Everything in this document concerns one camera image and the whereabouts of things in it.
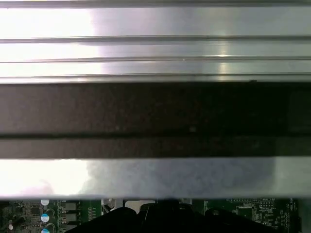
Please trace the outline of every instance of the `motherboard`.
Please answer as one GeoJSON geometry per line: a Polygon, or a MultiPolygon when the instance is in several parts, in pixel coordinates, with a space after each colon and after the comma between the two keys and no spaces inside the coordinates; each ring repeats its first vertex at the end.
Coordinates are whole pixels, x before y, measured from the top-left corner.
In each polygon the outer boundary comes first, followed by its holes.
{"type": "Polygon", "coordinates": [[[1,205],[1,233],[64,233],[102,215],[101,200],[16,200],[1,205]]]}
{"type": "Polygon", "coordinates": [[[219,208],[272,227],[280,233],[298,233],[301,231],[296,199],[238,198],[193,200],[192,203],[196,210],[202,214],[210,208],[219,208]]]}

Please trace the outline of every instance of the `green circuit board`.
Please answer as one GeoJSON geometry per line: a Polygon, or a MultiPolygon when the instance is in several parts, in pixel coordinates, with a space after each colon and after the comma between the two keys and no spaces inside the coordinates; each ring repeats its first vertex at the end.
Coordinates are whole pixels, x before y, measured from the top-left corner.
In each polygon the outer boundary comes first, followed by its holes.
{"type": "Polygon", "coordinates": [[[295,199],[240,198],[193,200],[192,203],[202,214],[209,208],[219,208],[272,227],[281,233],[297,233],[301,230],[298,201],[295,199]]]}
{"type": "Polygon", "coordinates": [[[102,215],[101,200],[16,200],[1,208],[0,230],[64,233],[102,215]]]}

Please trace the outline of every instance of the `electronic component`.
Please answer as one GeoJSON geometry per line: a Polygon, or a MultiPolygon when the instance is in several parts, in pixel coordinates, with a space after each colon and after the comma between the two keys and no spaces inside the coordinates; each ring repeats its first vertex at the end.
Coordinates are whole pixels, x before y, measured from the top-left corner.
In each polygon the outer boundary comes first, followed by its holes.
{"type": "Polygon", "coordinates": [[[64,233],[102,214],[101,200],[16,200],[2,206],[0,230],[14,233],[64,233]]]}
{"type": "Polygon", "coordinates": [[[192,200],[194,208],[202,214],[209,208],[224,209],[283,233],[300,230],[297,203],[295,199],[274,198],[192,200]]]}

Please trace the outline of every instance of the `silver metal surface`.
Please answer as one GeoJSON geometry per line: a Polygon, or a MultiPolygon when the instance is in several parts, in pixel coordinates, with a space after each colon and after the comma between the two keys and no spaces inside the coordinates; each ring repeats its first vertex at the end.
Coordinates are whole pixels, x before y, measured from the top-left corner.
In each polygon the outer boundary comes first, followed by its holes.
{"type": "Polygon", "coordinates": [[[2,63],[0,77],[111,74],[295,74],[311,73],[310,61],[135,61],[91,63],[2,63]]]}
{"type": "Polygon", "coordinates": [[[0,38],[310,35],[310,6],[2,8],[0,38]]]}
{"type": "MultiPolygon", "coordinates": [[[[309,4],[65,2],[0,2],[0,83],[311,80],[309,4]]],[[[308,157],[0,162],[2,199],[311,195],[308,157]]]]}
{"type": "Polygon", "coordinates": [[[308,157],[2,160],[0,175],[6,179],[2,182],[0,198],[307,197],[311,194],[311,158],[308,157]],[[44,173],[42,168],[57,168],[61,172],[44,173]]]}
{"type": "Polygon", "coordinates": [[[0,83],[311,80],[309,4],[107,3],[0,2],[0,83]]]}

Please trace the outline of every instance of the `capacitor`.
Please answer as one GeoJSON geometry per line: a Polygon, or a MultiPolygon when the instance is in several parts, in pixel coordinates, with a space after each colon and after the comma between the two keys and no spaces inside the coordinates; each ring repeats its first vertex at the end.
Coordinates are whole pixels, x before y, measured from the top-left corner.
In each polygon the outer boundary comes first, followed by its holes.
{"type": "Polygon", "coordinates": [[[46,206],[50,203],[50,200],[41,200],[41,204],[46,206]]]}
{"type": "Polygon", "coordinates": [[[44,212],[43,215],[41,215],[41,221],[42,222],[48,222],[55,216],[54,209],[47,209],[46,212],[44,212]]]}
{"type": "Polygon", "coordinates": [[[53,223],[49,223],[46,227],[41,231],[41,233],[54,233],[55,225],[53,223]]]}

